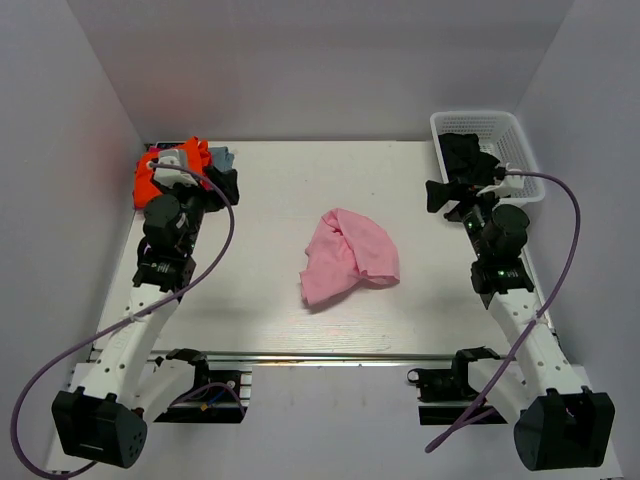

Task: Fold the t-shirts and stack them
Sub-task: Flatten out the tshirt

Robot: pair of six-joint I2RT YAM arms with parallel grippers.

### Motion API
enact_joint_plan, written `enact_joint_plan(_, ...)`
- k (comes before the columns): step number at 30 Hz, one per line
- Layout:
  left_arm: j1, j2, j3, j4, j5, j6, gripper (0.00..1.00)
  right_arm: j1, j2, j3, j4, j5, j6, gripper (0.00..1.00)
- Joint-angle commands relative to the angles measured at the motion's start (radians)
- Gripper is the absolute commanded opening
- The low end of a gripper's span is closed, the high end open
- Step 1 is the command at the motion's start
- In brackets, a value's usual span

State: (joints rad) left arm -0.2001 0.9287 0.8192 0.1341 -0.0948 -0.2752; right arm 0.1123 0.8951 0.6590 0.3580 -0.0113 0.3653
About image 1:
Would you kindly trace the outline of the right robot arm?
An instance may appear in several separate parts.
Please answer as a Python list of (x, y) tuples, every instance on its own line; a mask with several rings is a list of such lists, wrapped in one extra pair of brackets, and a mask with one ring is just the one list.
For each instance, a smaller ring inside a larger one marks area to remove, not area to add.
[(505, 198), (524, 186), (525, 171), (490, 167), (488, 182), (426, 182), (427, 210), (447, 203), (444, 217), (464, 228), (476, 255), (473, 289), (510, 345), (505, 357), (480, 347), (460, 350), (450, 385), (472, 399), (425, 448), (432, 453), (454, 432), (499, 414), (513, 429), (516, 452), (530, 471), (597, 468), (604, 462), (615, 407), (575, 372), (544, 319), (555, 300), (539, 300), (522, 260), (529, 217)]

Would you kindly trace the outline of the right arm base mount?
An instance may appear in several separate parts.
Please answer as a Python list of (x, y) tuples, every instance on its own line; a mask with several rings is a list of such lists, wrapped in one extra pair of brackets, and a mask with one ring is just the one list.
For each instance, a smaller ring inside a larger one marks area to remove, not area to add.
[(421, 426), (452, 425), (478, 395), (468, 383), (468, 366), (479, 360), (501, 360), (487, 347), (458, 350), (447, 368), (414, 368), (407, 373), (408, 382), (419, 390), (418, 407)]

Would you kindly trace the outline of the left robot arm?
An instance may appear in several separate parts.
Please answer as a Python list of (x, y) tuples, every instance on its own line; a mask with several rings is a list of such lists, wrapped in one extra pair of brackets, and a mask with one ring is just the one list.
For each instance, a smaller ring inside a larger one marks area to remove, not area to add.
[(61, 391), (51, 411), (65, 454), (120, 468), (131, 467), (145, 445), (148, 426), (175, 401), (199, 399), (211, 387), (203, 355), (177, 349), (141, 378), (160, 332), (185, 294), (211, 272), (195, 272), (196, 240), (205, 214), (231, 211), (238, 202), (237, 173), (153, 164), (160, 195), (143, 209), (143, 238), (123, 317), (102, 331), (107, 343), (73, 391)]

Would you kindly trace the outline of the pink t-shirt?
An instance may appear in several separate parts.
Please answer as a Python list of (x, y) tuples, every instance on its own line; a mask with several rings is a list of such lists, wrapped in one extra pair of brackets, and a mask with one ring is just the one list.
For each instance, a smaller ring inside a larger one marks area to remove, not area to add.
[(362, 283), (386, 288), (400, 282), (398, 249), (386, 230), (350, 210), (326, 212), (305, 254), (307, 265), (299, 278), (302, 301), (309, 307)]

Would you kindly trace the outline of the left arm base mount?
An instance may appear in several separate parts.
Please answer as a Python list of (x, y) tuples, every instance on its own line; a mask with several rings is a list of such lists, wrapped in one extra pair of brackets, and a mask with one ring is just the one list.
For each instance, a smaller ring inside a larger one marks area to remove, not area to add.
[(192, 386), (154, 421), (172, 424), (240, 424), (244, 419), (239, 404), (248, 410), (252, 372), (244, 368), (220, 366), (206, 355), (190, 349), (174, 350), (153, 359), (153, 372), (169, 360), (179, 360), (194, 369)]

